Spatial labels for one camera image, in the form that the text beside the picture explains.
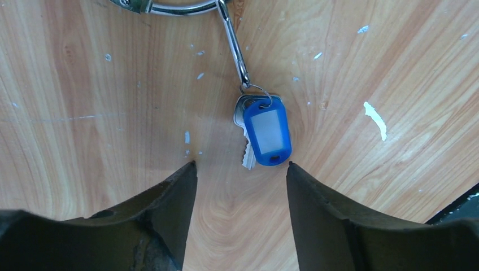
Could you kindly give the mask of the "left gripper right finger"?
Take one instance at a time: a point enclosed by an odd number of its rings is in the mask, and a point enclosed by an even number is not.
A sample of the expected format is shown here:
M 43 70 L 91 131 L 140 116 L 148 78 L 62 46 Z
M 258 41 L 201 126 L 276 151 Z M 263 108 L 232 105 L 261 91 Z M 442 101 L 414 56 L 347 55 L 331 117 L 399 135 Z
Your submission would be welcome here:
M 418 229 L 424 224 L 371 209 L 290 162 L 286 186 L 301 270 L 371 270 L 360 229 Z

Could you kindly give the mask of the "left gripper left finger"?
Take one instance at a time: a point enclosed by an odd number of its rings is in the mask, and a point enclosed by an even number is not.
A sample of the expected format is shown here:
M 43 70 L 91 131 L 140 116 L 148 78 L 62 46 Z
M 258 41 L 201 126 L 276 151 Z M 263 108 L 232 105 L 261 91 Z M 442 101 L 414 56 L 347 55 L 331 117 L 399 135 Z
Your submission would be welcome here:
M 181 270 L 197 192 L 191 161 L 164 181 L 89 218 L 75 218 L 88 236 L 117 252 L 133 241 L 133 270 Z

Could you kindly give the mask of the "blue tagged key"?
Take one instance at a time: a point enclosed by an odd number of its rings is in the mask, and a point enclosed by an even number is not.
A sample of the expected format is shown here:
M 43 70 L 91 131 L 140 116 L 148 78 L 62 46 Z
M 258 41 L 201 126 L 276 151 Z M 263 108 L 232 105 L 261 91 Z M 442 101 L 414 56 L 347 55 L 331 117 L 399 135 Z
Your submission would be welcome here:
M 233 122 L 246 138 L 242 166 L 255 164 L 273 167 L 282 164 L 292 153 L 290 130 L 285 105 L 280 96 L 258 88 L 259 93 L 240 87 Z

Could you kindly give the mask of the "silver keyring with keys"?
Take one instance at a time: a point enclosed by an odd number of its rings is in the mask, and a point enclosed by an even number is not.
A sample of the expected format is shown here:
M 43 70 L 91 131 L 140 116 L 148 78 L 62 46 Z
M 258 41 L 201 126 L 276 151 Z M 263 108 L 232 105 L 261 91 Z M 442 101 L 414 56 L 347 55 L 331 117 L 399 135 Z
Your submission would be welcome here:
M 208 38 L 220 40 L 220 35 L 215 33 L 224 31 L 223 37 L 236 67 L 239 84 L 243 88 L 252 87 L 251 78 L 246 68 L 240 43 L 233 25 L 233 16 L 228 11 L 228 1 L 185 1 L 169 3 L 163 1 L 112 1 L 118 7 L 135 14 L 156 16 L 156 22 L 176 22 L 186 26 L 190 31 L 196 32 L 196 40 L 206 43 Z

